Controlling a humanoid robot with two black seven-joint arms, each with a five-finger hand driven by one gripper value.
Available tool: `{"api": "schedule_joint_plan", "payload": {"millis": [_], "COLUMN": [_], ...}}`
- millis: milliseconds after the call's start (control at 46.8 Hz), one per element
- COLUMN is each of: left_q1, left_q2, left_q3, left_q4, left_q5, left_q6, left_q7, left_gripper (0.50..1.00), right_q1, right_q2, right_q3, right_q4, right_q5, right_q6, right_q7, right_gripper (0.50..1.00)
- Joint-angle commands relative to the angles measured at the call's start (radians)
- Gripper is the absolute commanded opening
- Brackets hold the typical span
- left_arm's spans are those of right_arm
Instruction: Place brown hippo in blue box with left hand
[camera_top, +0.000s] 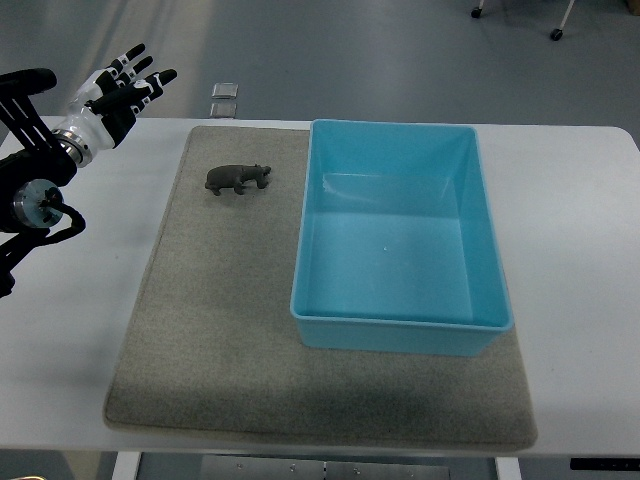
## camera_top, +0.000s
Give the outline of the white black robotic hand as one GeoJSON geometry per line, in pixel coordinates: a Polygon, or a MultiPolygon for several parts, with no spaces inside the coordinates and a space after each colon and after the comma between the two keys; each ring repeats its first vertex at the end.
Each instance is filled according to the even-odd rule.
{"type": "Polygon", "coordinates": [[[104,150],[118,147],[137,117],[177,78],[174,69],[149,73],[153,58],[138,44],[93,72],[68,105],[54,137],[82,168],[104,150]]]}

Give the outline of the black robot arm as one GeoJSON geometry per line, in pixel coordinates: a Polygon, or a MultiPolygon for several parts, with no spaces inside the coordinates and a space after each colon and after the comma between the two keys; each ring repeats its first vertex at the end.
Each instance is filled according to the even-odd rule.
{"type": "Polygon", "coordinates": [[[30,97],[57,84],[49,69],[18,70],[1,76],[1,122],[22,149],[1,160],[1,295],[15,285],[12,270],[34,249],[68,240],[86,228],[60,188],[77,173],[75,147],[66,147],[45,125],[30,97]]]}

